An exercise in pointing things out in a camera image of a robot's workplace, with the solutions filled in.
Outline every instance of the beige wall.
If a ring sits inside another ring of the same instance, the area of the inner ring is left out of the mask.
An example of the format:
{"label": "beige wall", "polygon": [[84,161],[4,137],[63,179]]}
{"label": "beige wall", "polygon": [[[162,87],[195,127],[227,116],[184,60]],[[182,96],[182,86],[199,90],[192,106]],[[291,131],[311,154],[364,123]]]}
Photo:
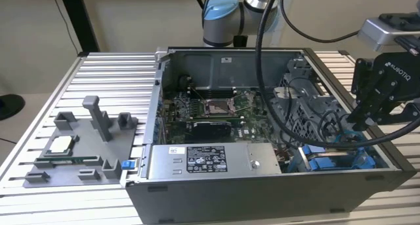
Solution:
{"label": "beige wall", "polygon": [[[195,0],[84,1],[103,51],[154,52],[158,46],[203,44]],[[294,0],[290,14],[311,35],[331,38],[359,29],[367,16],[414,11],[415,2]],[[52,92],[76,58],[54,0],[0,0],[0,18],[0,93]],[[264,36],[266,46],[347,49],[355,56],[374,55],[355,38],[338,44],[316,44],[287,26],[280,37],[271,36]],[[250,37],[248,45],[255,45],[255,37]]]}
{"label": "beige wall", "polygon": [[[359,30],[368,17],[378,17],[382,13],[415,12],[416,2],[418,0],[292,0],[288,17],[307,34],[331,39]],[[288,26],[282,32],[279,44],[316,50],[347,50],[358,58],[378,55],[356,37],[322,44],[302,37]]]}
{"label": "beige wall", "polygon": [[[102,51],[154,52],[158,46],[203,45],[195,0],[84,2]],[[76,58],[54,0],[0,0],[0,18],[0,93],[52,92]]]}
{"label": "beige wall", "polygon": [[0,93],[52,92],[75,58],[54,0],[0,0]]}

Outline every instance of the aluminum extrusion table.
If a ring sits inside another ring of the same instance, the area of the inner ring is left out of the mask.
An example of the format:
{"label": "aluminum extrusion table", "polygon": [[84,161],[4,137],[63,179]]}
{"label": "aluminum extrusion table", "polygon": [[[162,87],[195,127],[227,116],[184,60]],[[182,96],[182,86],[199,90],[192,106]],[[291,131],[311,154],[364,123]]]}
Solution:
{"label": "aluminum extrusion table", "polygon": [[[350,90],[355,60],[338,51],[316,52],[336,78]],[[110,117],[131,112],[139,119],[131,158],[142,155],[144,124],[155,76],[155,53],[91,53],[79,57],[51,95],[36,119],[0,167],[0,224],[90,225],[142,224],[142,219],[120,185],[23,188],[23,177],[55,130],[54,117],[72,111],[88,118],[82,106],[86,95],[98,95]],[[403,125],[382,126],[384,133]],[[420,128],[394,140],[394,144],[420,171]],[[375,194],[347,214],[330,214],[227,225],[420,224],[420,173],[392,192]]]}

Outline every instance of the warning label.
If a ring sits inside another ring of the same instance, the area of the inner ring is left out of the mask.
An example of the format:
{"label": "warning label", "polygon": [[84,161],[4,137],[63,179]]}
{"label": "warning label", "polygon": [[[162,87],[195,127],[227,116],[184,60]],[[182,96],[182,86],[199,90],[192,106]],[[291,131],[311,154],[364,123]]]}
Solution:
{"label": "warning label", "polygon": [[187,171],[227,172],[224,146],[187,147]]}

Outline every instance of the circuit board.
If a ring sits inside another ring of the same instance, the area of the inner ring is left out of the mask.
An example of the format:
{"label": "circuit board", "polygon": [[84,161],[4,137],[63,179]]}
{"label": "circuit board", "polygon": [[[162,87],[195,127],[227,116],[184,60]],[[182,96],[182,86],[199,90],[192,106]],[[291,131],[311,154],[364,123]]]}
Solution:
{"label": "circuit board", "polygon": [[167,144],[279,142],[256,90],[235,91],[230,98],[180,92],[164,104]]}

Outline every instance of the open computer chassis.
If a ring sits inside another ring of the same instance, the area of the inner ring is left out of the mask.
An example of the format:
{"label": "open computer chassis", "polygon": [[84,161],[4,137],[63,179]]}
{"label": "open computer chassis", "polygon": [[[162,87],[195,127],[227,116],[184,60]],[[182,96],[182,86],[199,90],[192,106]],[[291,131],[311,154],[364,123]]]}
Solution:
{"label": "open computer chassis", "polygon": [[[159,56],[138,170],[127,192],[147,224],[352,211],[416,173],[391,142],[344,151],[302,145],[274,123],[258,89],[254,49],[168,49]],[[264,49],[271,104],[290,129],[328,142],[351,131],[354,98],[311,49]]]}

